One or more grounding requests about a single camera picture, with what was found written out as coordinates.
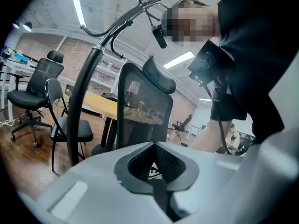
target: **ceiling light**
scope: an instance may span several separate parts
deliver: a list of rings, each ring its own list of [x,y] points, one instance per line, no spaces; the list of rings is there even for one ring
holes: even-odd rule
[[[31,29],[32,29],[32,23],[31,22],[26,22],[25,24],[23,24],[23,27],[26,31],[29,31],[31,32]]]
[[[73,0],[73,1],[74,1],[76,13],[77,13],[80,25],[84,25],[85,26],[85,21],[84,21],[84,17],[83,17],[81,5],[80,5],[80,0]]]
[[[185,54],[183,54],[183,55],[181,55],[181,56],[179,56],[178,58],[175,58],[174,60],[172,60],[171,62],[168,62],[166,65],[164,65],[164,67],[166,68],[166,69],[168,69],[168,68],[170,68],[170,67],[172,67],[172,66],[174,66],[174,65],[177,65],[177,64],[179,64],[179,63],[181,63],[181,62],[184,62],[184,61],[186,61],[186,60],[189,60],[189,59],[191,59],[191,58],[193,58],[194,57],[194,54],[192,53],[192,52],[187,52],[187,53],[185,53]]]
[[[16,21],[16,22],[13,23],[13,27],[14,27],[14,28],[19,29],[19,25],[20,25],[20,24],[19,24],[18,21]]]
[[[212,101],[211,99],[199,99],[201,101]]]

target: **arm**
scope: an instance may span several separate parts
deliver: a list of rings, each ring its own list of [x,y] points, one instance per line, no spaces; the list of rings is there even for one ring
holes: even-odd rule
[[[222,122],[224,136],[227,136],[231,123],[232,120]],[[208,125],[188,148],[206,152],[216,152],[221,144],[222,141],[218,121],[210,119]]]

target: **white table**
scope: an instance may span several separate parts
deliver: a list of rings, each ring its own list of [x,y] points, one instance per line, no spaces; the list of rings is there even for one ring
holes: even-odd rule
[[[10,68],[10,73],[16,73],[16,71],[22,71],[22,72],[26,72],[29,74],[32,74],[35,69],[27,66],[27,65],[23,65],[21,63],[15,62],[15,61],[11,61],[11,60],[7,60],[4,59],[3,57],[0,57],[0,61],[3,62],[6,66],[2,67],[2,72],[4,74],[2,74],[2,84],[1,84],[1,108],[4,109],[5,108],[5,103],[4,103],[4,98],[5,98],[5,84],[6,84],[6,76],[8,73],[7,68]],[[9,88],[8,88],[8,92],[12,91],[15,87],[15,77],[14,76],[10,76],[9,79]],[[13,120],[13,107],[12,107],[12,103],[10,101],[8,101],[8,117],[10,120]]]
[[[197,126],[195,126],[195,125],[191,125],[191,131],[188,133],[188,135],[187,135],[187,140],[188,140],[188,138],[189,138],[189,136],[190,136],[190,133],[192,133],[192,131],[193,131],[193,128],[196,128],[197,129],[197,134],[196,134],[196,137],[198,136],[198,134],[199,134],[199,131],[200,130],[202,130],[201,128],[198,128]]]

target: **microphone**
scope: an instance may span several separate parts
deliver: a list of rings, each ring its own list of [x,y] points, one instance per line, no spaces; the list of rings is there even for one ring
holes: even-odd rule
[[[163,37],[163,33],[160,29],[160,27],[158,26],[152,26],[151,31],[156,39],[156,41],[158,42],[159,46],[164,49],[167,47],[166,41]]]

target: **white ceiling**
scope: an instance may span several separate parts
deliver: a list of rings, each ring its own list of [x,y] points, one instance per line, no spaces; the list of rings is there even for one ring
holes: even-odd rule
[[[136,5],[136,0],[80,0],[86,27],[93,32],[103,32],[109,25],[126,11]],[[163,3],[171,7],[178,0],[166,0]],[[216,4],[219,0],[201,0],[207,4]],[[155,6],[150,12],[161,17],[164,8]],[[20,17],[21,22],[30,21],[33,31],[61,34],[71,31],[78,34],[82,40],[97,42],[79,29],[80,24],[76,16],[72,0],[33,0]],[[161,66],[183,53],[191,50],[197,54],[201,45],[196,48],[179,48],[169,44],[166,49],[160,49],[150,30],[150,23],[145,14],[134,20],[132,27],[125,29],[115,43],[115,49],[122,52],[128,59],[142,63],[154,54],[155,60]],[[179,64],[167,72],[176,79],[178,87],[193,102],[198,98],[208,98],[206,92],[198,87],[197,82],[188,77],[186,63]]]

